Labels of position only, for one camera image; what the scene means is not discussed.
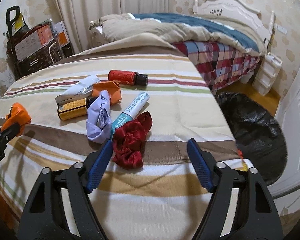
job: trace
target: black bottle cap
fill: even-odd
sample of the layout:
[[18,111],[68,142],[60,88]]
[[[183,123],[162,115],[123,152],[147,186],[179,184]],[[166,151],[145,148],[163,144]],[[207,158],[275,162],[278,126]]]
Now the black bottle cap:
[[97,98],[98,98],[98,97],[93,97],[93,98],[87,98],[87,99],[86,99],[86,107],[87,107],[87,109],[89,108],[89,106],[92,105],[92,103],[93,103],[94,101],[96,101]]
[[145,87],[146,85],[148,85],[148,79],[148,75],[139,74],[136,79],[136,85]]

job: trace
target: wooden bed frame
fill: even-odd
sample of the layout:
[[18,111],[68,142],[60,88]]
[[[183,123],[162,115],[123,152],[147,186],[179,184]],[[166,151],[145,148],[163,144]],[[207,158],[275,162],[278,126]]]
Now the wooden bed frame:
[[260,20],[261,12],[241,0],[203,0],[201,6],[198,1],[194,1],[194,14],[213,14],[216,17],[227,16],[237,19],[255,30],[266,48],[268,47],[274,27],[274,11],[271,12],[269,27],[265,28]]

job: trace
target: plaid bed skirt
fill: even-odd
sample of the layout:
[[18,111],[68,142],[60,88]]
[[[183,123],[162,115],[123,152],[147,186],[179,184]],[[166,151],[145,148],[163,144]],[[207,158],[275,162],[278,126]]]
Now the plaid bed skirt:
[[252,57],[215,41],[183,41],[173,45],[195,65],[212,91],[239,80],[254,70],[260,57]]

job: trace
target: tube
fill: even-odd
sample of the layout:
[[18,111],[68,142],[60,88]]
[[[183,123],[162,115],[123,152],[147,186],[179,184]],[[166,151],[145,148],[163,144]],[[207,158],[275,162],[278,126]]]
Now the tube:
[[128,121],[132,121],[140,112],[140,110],[143,108],[143,106],[146,104],[146,102],[149,100],[150,96],[147,92],[141,92],[133,101],[132,103],[124,110],[117,119],[115,119],[112,123],[111,127],[111,135],[110,138],[112,139],[112,136],[114,134],[115,129],[122,126],[124,123]]
[[100,79],[96,75],[91,75],[80,80],[68,88],[63,94],[56,97],[57,105],[62,106],[67,103],[89,97],[92,94],[93,84],[100,82]]

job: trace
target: wall outlet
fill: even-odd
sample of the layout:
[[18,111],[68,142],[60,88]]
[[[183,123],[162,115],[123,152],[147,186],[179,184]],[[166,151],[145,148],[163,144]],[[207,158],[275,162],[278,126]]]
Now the wall outlet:
[[278,30],[279,32],[287,35],[287,29],[283,28],[281,25],[278,25],[278,24],[274,24],[274,29],[275,30]]

